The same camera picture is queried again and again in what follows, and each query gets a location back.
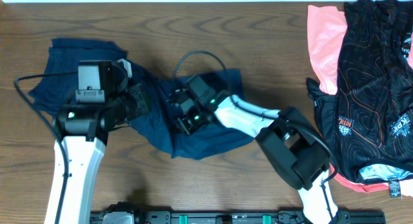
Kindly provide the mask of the navy blue shorts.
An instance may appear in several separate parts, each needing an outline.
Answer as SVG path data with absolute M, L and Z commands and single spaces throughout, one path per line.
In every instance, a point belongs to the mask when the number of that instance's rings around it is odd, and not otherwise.
M 142 84 L 150 97 L 150 112 L 131 121 L 138 134 L 156 149 L 172 158 L 203 159 L 228 152 L 253 142 L 254 138 L 234 128 L 227 128 L 203 114 L 184 113 L 172 104 L 170 95 L 190 79 L 161 79 L 139 64 L 132 65 L 132 83 Z

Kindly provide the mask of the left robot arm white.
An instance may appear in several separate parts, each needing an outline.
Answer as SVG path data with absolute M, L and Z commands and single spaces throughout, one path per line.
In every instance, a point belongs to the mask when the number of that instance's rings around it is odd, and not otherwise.
M 150 97 L 141 83 L 108 95 L 76 90 L 54 120 L 60 134 L 45 223 L 88 223 L 97 172 L 111 131 L 149 113 Z

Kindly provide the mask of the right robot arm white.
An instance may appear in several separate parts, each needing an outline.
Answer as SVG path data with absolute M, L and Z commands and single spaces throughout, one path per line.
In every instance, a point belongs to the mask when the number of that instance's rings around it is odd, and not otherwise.
M 212 88 L 199 92 L 178 88 L 169 95 L 168 102 L 183 110 L 177 125 L 188 135 L 217 121 L 254 138 L 280 178 L 298 191 L 303 215 L 309 222 L 339 221 L 339 209 L 328 185 L 335 176 L 330 165 L 336 159 L 298 109 L 269 110 L 228 90 L 216 92 Z

